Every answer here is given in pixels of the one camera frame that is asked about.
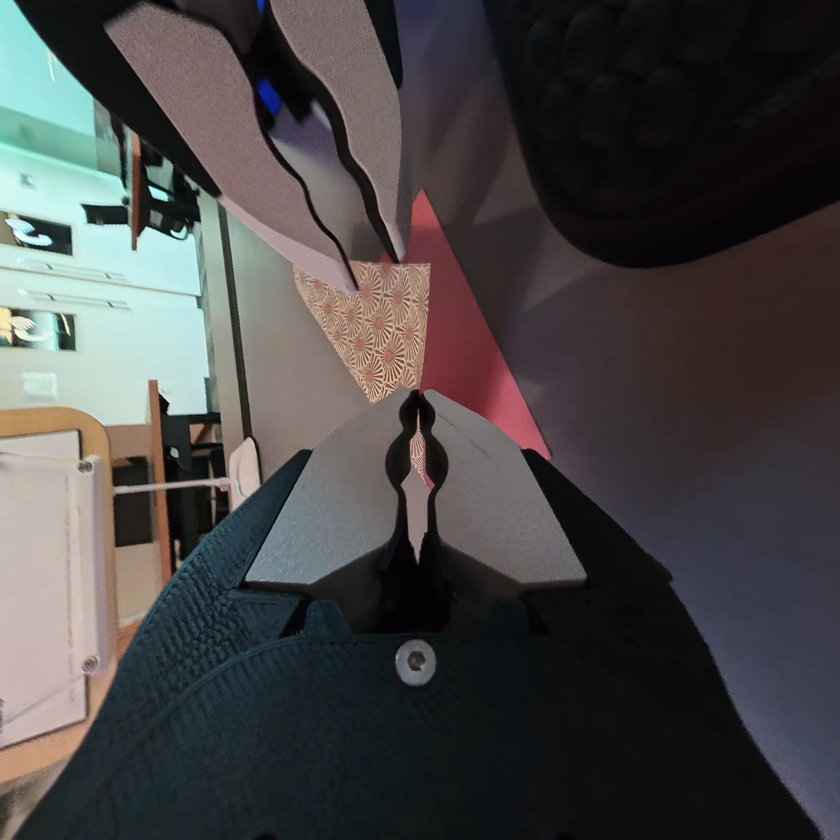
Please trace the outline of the dark wall sign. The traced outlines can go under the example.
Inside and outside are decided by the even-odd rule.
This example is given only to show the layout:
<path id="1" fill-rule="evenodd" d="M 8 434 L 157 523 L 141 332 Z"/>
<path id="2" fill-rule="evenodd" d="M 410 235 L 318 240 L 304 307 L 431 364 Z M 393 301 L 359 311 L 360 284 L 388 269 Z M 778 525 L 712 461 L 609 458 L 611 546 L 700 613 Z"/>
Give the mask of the dark wall sign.
<path id="1" fill-rule="evenodd" d="M 76 317 L 71 313 L 1 307 L 1 349 L 75 352 Z"/>
<path id="2" fill-rule="evenodd" d="M 1 211 L 1 244 L 74 256 L 71 226 L 6 211 Z"/>

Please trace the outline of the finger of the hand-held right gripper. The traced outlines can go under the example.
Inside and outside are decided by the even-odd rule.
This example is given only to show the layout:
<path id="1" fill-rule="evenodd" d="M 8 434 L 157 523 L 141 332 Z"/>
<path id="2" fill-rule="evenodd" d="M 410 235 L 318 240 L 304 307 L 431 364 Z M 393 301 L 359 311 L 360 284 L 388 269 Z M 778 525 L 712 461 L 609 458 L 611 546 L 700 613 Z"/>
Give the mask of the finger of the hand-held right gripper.
<path id="1" fill-rule="evenodd" d="M 329 118 L 339 160 L 384 252 L 403 262 L 411 237 L 412 184 L 394 3 L 272 2 L 271 13 Z"/>
<path id="2" fill-rule="evenodd" d="M 355 291 L 343 247 L 259 123 L 235 48 L 215 25 L 136 3 L 105 31 L 220 191 L 219 202 L 294 267 Z"/>

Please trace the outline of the black monitor equipment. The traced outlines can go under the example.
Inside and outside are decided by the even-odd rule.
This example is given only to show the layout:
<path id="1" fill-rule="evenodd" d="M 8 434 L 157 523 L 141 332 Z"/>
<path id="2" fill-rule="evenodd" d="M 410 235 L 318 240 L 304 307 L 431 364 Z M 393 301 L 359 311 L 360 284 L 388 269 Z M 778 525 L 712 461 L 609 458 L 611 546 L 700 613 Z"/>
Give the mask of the black monitor equipment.
<path id="1" fill-rule="evenodd" d="M 113 112 L 108 112 L 108 125 L 117 148 L 122 197 L 118 204 L 81 203 L 86 224 L 127 228 L 132 251 L 148 230 L 178 242 L 188 239 L 201 221 L 197 187 L 176 166 L 167 183 L 157 182 L 154 171 L 164 170 L 169 161 Z"/>

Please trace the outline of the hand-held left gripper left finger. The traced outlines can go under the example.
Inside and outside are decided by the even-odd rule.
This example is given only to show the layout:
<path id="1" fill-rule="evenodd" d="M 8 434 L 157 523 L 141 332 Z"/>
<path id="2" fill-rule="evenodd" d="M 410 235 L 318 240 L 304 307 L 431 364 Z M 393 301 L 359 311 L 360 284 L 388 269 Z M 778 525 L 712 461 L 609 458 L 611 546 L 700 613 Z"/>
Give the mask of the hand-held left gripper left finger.
<path id="1" fill-rule="evenodd" d="M 380 587 L 397 513 L 385 458 L 410 395 L 395 391 L 319 441 L 247 572 L 248 587 Z"/>

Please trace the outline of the white plastic object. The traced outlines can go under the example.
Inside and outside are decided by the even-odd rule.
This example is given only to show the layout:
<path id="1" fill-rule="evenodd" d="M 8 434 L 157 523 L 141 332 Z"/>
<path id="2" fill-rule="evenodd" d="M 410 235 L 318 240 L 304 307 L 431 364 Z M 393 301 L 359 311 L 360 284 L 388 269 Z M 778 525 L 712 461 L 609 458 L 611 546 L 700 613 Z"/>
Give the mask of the white plastic object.
<path id="1" fill-rule="evenodd" d="M 246 437 L 229 456 L 227 478 L 228 506 L 233 512 L 261 486 L 259 453 L 252 437 Z"/>

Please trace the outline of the clear acrylic sign plate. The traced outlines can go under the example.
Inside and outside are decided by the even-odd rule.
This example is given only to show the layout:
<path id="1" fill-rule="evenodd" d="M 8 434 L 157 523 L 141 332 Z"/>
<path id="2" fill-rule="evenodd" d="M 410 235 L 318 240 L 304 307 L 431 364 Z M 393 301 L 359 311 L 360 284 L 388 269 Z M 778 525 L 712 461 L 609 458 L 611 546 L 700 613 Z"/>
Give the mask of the clear acrylic sign plate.
<path id="1" fill-rule="evenodd" d="M 112 606 L 102 462 L 2 449 L 2 749 L 86 720 Z"/>

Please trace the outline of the pink patterned origami paper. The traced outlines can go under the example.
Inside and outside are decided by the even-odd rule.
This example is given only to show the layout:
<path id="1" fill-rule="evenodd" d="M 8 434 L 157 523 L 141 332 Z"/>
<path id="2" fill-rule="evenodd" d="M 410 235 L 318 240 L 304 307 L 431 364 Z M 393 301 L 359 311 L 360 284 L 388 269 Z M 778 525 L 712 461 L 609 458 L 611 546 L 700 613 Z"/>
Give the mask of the pink patterned origami paper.
<path id="1" fill-rule="evenodd" d="M 436 391 L 550 459 L 425 192 L 413 204 L 409 249 L 417 262 L 353 263 L 354 293 L 296 267 L 297 290 L 371 403 L 400 389 Z"/>

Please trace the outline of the black desk frame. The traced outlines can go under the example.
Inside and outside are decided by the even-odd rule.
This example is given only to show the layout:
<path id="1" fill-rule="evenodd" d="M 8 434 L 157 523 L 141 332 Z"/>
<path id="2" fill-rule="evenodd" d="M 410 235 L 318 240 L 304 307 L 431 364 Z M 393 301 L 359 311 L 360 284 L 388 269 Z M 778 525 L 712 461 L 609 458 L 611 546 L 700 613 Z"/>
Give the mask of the black desk frame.
<path id="1" fill-rule="evenodd" d="M 218 412 L 161 416 L 164 480 L 181 484 L 226 477 L 224 444 L 216 440 Z M 177 487 L 166 491 L 173 566 L 179 567 L 229 511 L 224 489 Z"/>

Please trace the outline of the black bumpy object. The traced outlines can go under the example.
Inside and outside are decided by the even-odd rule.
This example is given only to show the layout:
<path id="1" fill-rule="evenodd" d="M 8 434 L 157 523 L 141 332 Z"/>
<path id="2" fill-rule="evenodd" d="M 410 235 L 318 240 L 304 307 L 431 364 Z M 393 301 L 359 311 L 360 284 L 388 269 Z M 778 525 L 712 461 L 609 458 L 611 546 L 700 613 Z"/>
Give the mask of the black bumpy object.
<path id="1" fill-rule="evenodd" d="M 685 264 L 838 202 L 838 1 L 483 7 L 534 190 L 588 256 Z"/>

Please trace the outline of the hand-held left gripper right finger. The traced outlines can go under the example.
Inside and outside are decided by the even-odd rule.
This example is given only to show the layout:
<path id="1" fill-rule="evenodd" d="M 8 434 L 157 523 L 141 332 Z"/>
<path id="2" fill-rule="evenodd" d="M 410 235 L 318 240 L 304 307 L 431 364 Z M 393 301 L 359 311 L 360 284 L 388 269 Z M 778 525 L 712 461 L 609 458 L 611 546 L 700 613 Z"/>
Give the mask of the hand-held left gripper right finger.
<path id="1" fill-rule="evenodd" d="M 586 573 L 520 447 L 434 391 L 432 433 L 448 472 L 435 498 L 454 587 L 576 587 Z"/>

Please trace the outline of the wooden framed panel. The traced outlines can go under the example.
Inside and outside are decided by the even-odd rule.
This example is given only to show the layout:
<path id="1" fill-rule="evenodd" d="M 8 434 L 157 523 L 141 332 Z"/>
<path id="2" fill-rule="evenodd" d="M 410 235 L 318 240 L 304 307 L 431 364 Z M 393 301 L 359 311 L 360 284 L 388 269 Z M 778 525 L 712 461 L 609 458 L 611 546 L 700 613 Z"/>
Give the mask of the wooden framed panel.
<path id="1" fill-rule="evenodd" d="M 109 436 L 99 421 L 75 409 L 30 408 L 2 411 L 2 449 L 37 455 L 68 455 L 101 460 L 105 504 L 104 532 L 107 539 L 107 571 L 112 606 L 112 654 L 104 675 L 92 680 L 89 689 L 91 711 L 86 720 L 43 737 L 2 749 L 2 784 L 47 770 L 68 760 L 88 735 L 115 676 L 119 655 L 119 610 L 114 560 L 114 525 L 112 512 L 112 471 Z"/>

